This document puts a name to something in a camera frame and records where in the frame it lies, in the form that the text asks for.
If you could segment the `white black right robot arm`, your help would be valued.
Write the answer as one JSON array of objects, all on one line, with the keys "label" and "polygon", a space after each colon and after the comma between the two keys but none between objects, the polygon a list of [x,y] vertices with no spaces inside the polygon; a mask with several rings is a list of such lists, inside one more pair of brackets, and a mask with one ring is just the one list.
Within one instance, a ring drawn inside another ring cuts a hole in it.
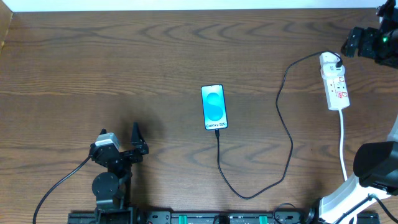
[{"label": "white black right robot arm", "polygon": [[317,53],[327,107],[338,114],[343,178],[307,223],[370,223],[363,212],[397,195],[397,3],[376,16],[376,27],[352,28],[338,52]]}]

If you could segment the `blue Galaxy smartphone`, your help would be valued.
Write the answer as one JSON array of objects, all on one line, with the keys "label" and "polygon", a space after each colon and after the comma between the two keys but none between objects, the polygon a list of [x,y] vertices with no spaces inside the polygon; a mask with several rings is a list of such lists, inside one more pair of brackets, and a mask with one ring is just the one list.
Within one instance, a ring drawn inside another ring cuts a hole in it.
[{"label": "blue Galaxy smartphone", "polygon": [[205,129],[216,130],[228,127],[228,116],[222,84],[201,87],[201,99]]}]

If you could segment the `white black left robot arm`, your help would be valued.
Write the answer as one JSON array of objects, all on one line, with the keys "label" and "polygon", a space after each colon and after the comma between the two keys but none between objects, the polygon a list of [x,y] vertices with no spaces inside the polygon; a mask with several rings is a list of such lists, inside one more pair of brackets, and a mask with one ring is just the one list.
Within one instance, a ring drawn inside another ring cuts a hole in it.
[{"label": "white black left robot arm", "polygon": [[119,150],[120,142],[114,133],[102,129],[90,146],[89,158],[107,168],[92,183],[96,197],[95,223],[135,223],[134,208],[130,206],[131,167],[143,161],[149,147],[134,123],[129,151]]}]

